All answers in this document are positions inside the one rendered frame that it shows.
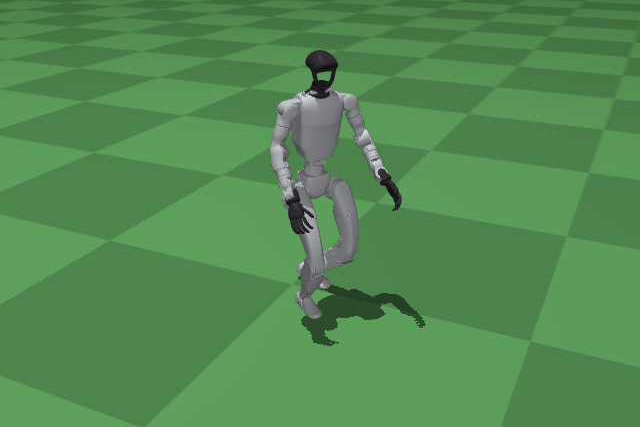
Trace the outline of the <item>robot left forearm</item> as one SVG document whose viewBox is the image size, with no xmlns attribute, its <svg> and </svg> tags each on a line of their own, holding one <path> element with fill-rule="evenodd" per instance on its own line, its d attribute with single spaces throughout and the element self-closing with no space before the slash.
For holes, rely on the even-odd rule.
<svg viewBox="0 0 640 427">
<path fill-rule="evenodd" d="M 371 144 L 365 146 L 365 148 L 362 150 L 362 153 L 366 157 L 367 163 L 374 174 L 374 179 L 377 182 L 381 182 L 381 177 L 378 175 L 378 170 L 384 169 L 387 173 L 388 171 L 383 167 L 382 160 L 377 152 L 377 148 L 371 134 L 367 130 L 366 132 L 370 138 Z"/>
</svg>

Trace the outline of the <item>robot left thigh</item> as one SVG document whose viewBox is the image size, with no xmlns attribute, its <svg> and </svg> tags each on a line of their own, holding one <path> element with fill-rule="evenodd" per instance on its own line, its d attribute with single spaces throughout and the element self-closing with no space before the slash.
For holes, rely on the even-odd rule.
<svg viewBox="0 0 640 427">
<path fill-rule="evenodd" d="M 349 184 L 337 177 L 331 177 L 330 190 L 325 196 L 333 200 L 333 214 L 341 241 L 333 247 L 335 257 L 348 261 L 354 257 L 359 238 L 358 213 Z"/>
</svg>

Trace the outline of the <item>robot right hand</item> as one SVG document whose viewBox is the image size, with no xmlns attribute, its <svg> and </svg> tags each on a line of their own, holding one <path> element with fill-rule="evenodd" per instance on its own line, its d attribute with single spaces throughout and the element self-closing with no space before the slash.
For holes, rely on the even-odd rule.
<svg viewBox="0 0 640 427">
<path fill-rule="evenodd" d="M 312 227 L 312 226 L 307 222 L 307 220 L 306 220 L 306 218 L 305 218 L 305 216 L 304 216 L 304 215 L 305 215 L 305 213 L 307 213 L 311 218 L 314 218 L 314 215 L 313 215 L 312 213 L 310 213 L 306 208 L 304 208 L 304 207 L 303 207 L 303 205 L 302 205 L 301 203 L 299 203 L 299 202 L 300 202 L 300 197 L 299 197 L 298 191 L 297 191 L 295 188 L 293 188 L 293 190 L 292 190 L 292 191 L 293 191 L 293 195 L 294 195 L 294 197 L 293 197 L 293 198 L 288 199 L 287 201 L 285 200 L 285 201 L 286 201 L 286 204 L 289 206 L 288 216 L 289 216 L 289 219 L 290 219 L 291 227 L 292 227 L 293 231 L 294 231 L 296 234 L 300 234 L 300 233 L 301 233 L 301 234 L 305 234 L 305 232 L 306 232 L 306 233 L 309 233 L 310 231 L 306 229 L 306 227 L 304 226 L 303 222 L 305 223 L 305 225 L 306 225 L 308 228 L 310 228 L 310 229 L 314 229 L 314 228 L 313 228 L 313 227 Z M 305 212 L 305 213 L 304 213 L 304 212 Z M 301 219 L 301 218 L 302 218 L 302 219 Z M 293 221 L 293 220 L 294 220 L 294 221 Z M 297 220 L 298 220 L 298 221 L 297 221 Z M 303 220 L 303 222 L 302 222 L 302 220 Z M 298 222 L 299 222 L 299 223 L 298 223 Z M 295 223 L 295 224 L 294 224 L 294 223 Z M 300 224 L 301 228 L 302 228 L 305 232 L 303 232 L 303 231 L 301 230 L 301 228 L 300 228 L 299 224 Z M 297 229 L 295 228 L 295 226 L 296 226 L 296 228 L 297 228 Z M 299 233 L 297 230 L 298 230 L 300 233 Z"/>
</svg>

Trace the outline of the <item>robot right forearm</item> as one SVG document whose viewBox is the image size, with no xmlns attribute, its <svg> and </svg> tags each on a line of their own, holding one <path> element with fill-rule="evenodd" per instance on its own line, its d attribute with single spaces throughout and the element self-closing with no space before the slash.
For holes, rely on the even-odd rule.
<svg viewBox="0 0 640 427">
<path fill-rule="evenodd" d="M 292 179 L 292 175 L 290 173 L 289 163 L 283 160 L 283 151 L 279 146 L 274 146 L 271 149 L 270 156 L 272 168 L 277 174 L 279 187 L 283 192 L 285 200 L 287 201 L 288 199 L 294 197 L 292 190 L 293 188 L 295 188 L 295 182 Z"/>
</svg>

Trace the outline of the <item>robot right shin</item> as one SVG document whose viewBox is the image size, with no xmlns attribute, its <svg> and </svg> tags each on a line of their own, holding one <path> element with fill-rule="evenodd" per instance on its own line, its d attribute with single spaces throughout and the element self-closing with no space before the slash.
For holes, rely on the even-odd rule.
<svg viewBox="0 0 640 427">
<path fill-rule="evenodd" d="M 315 268 L 313 268 L 308 259 L 304 259 L 304 265 L 301 269 L 301 289 L 299 297 L 304 300 L 307 297 L 312 296 L 315 290 L 318 289 L 324 279 L 324 274 L 318 276 L 315 275 Z M 304 296 L 304 297 L 303 297 Z M 303 298 L 303 299 L 302 299 Z"/>
</svg>

